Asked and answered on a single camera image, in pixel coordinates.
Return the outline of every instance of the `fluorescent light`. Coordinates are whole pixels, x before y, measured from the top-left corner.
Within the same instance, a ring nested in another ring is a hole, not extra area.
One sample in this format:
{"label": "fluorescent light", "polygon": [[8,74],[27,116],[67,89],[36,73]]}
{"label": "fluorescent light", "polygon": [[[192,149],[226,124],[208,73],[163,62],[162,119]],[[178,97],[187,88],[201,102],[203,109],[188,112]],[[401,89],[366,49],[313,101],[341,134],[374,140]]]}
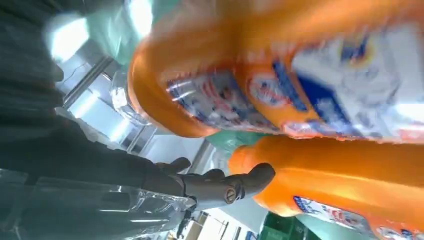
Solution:
{"label": "fluorescent light", "polygon": [[96,102],[97,99],[99,99],[100,94],[96,91],[93,91],[91,96],[83,103],[81,104],[78,109],[73,114],[75,118],[79,119],[84,114],[88,112],[88,110],[93,106],[93,104]]}
{"label": "fluorescent light", "polygon": [[53,33],[51,55],[53,59],[64,62],[89,39],[87,19],[76,19]]}
{"label": "fluorescent light", "polygon": [[124,118],[118,126],[113,130],[112,135],[110,135],[109,139],[112,142],[116,142],[120,136],[124,133],[124,131],[127,129],[128,125],[130,124],[130,121],[128,119]]}
{"label": "fluorescent light", "polygon": [[157,222],[168,222],[168,219],[140,219],[140,220],[131,220],[133,223],[157,223]]}
{"label": "fluorescent light", "polygon": [[153,14],[149,0],[132,1],[129,5],[129,16],[139,37],[143,38],[150,33]]}

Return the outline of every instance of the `clear plastic wrap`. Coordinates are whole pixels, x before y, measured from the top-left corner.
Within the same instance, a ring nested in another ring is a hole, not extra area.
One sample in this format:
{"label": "clear plastic wrap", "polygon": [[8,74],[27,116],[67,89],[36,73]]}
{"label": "clear plastic wrap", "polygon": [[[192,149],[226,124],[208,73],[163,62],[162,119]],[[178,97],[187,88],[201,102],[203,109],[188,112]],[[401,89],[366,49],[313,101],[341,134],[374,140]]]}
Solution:
{"label": "clear plastic wrap", "polygon": [[8,170],[0,170],[0,189],[7,196],[0,198],[0,223],[21,240],[132,240],[175,228],[195,204],[135,187]]}
{"label": "clear plastic wrap", "polygon": [[133,106],[131,105],[129,96],[128,96],[128,84],[127,84],[127,67],[124,66],[118,71],[115,72],[115,75],[112,79],[112,87],[110,90],[110,95],[112,97],[113,108],[124,116],[126,119],[130,120],[133,124],[138,126],[150,125],[150,122],[145,119],[148,118],[147,115],[137,113]]}

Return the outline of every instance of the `bottle label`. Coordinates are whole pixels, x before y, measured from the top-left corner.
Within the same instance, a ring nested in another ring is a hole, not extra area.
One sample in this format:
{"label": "bottle label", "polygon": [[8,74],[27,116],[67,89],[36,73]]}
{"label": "bottle label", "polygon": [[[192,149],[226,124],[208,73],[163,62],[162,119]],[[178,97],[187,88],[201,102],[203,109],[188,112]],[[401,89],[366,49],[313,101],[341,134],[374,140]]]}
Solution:
{"label": "bottle label", "polygon": [[[272,83],[256,81],[256,97],[274,105],[285,104],[280,92],[267,92]],[[225,130],[278,133],[280,130],[249,102],[229,70],[216,70],[168,82],[172,100],[204,124]]]}
{"label": "bottle label", "polygon": [[315,112],[337,134],[424,141],[419,32],[404,24],[339,37],[297,52],[292,69]]}
{"label": "bottle label", "polygon": [[361,215],[325,205],[307,198],[295,196],[294,202],[305,214],[321,220],[335,223],[343,227],[355,230],[361,234],[374,237],[368,221]]}

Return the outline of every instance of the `white label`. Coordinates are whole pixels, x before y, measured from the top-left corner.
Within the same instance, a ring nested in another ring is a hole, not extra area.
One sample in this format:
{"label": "white label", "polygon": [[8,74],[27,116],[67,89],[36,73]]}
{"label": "white label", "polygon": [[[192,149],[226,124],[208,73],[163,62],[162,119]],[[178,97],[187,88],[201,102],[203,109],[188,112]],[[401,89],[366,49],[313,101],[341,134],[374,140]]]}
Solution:
{"label": "white label", "polygon": [[339,37],[297,53],[292,66],[299,79],[327,89],[364,137],[424,140],[419,32],[418,26],[405,24]]}
{"label": "white label", "polygon": [[361,215],[325,205],[307,198],[295,196],[294,201],[302,212],[321,220],[336,223],[343,227],[353,229],[361,234],[375,236],[368,221]]}

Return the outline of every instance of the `detergent bottle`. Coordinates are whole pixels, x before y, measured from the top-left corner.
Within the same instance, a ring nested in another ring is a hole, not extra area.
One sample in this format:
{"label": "detergent bottle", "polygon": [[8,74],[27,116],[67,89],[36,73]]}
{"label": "detergent bottle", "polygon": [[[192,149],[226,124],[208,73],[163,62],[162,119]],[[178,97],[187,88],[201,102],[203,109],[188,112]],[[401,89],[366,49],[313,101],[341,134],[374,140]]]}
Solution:
{"label": "detergent bottle", "polygon": [[258,163],[276,175],[255,201],[283,217],[309,214],[389,240],[424,240],[424,147],[265,136],[235,150],[228,167]]}
{"label": "detergent bottle", "polygon": [[184,137],[424,143],[424,1],[281,1],[231,17],[232,2],[214,23],[140,43],[128,71],[138,113]]}

